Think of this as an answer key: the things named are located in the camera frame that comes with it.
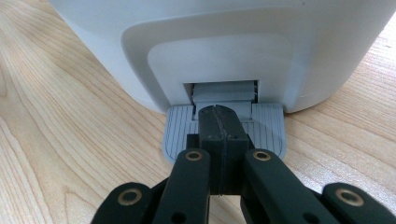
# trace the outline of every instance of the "foot pedal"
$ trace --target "foot pedal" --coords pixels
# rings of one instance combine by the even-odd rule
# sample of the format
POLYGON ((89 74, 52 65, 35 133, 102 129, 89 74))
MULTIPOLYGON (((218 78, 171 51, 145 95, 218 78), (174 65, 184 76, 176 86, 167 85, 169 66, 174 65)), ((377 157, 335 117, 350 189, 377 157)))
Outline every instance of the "foot pedal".
POLYGON ((255 148, 273 151, 280 159, 286 154, 285 122, 281 104, 253 104, 253 81, 195 84, 195 105, 172 106, 167 113, 163 155, 175 162, 186 149, 187 134, 198 133, 198 112, 209 105, 224 105, 235 111, 255 148))

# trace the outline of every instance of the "white plastic container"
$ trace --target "white plastic container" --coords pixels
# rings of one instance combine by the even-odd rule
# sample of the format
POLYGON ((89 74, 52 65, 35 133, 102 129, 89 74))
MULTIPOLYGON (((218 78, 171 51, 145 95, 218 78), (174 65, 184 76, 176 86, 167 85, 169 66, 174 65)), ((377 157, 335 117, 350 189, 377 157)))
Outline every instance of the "white plastic container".
POLYGON ((191 104, 191 84, 257 80, 259 102, 315 105, 353 73, 395 0, 49 0, 138 103, 191 104))

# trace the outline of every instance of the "ribbed gray pedal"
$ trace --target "ribbed gray pedal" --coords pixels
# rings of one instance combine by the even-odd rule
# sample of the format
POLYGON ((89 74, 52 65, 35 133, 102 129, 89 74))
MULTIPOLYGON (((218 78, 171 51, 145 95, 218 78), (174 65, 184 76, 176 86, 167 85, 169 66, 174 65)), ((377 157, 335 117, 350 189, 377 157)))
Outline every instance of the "ribbed gray pedal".
MULTIPOLYGON (((241 119, 245 132, 256 148, 273 151, 283 159, 286 154, 285 122, 281 104, 252 104, 251 118, 241 119)), ((194 120, 194 106, 172 106, 168 110, 163 155, 175 162, 180 151, 186 149, 187 134, 198 133, 198 120, 194 120)))

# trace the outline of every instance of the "wood grain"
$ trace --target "wood grain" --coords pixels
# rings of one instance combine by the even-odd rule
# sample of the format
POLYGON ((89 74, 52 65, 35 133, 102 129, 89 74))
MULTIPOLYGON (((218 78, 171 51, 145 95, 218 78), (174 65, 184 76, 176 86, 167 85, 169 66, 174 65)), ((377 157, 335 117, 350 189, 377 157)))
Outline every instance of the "wood grain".
MULTIPOLYGON (((165 116, 137 104, 47 1, 0 0, 0 222, 88 223, 116 186, 170 174, 165 116)), ((396 214, 396 16, 326 102, 287 115, 289 168, 343 181, 396 214)), ((210 223, 244 223, 212 197, 210 223)))

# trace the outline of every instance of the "light wood surface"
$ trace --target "light wood surface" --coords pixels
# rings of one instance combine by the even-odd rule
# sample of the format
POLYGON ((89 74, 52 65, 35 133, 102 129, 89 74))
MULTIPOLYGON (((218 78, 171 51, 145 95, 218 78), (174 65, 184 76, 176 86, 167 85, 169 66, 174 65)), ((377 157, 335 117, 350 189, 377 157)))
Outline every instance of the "light wood surface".
MULTIPOLYGON (((116 186, 170 174, 165 116, 128 96, 47 1, 0 0, 0 223, 88 223, 116 186)), ((396 16, 326 102, 286 116, 285 163, 396 214, 396 16)), ((210 223, 244 223, 212 197, 210 223)))

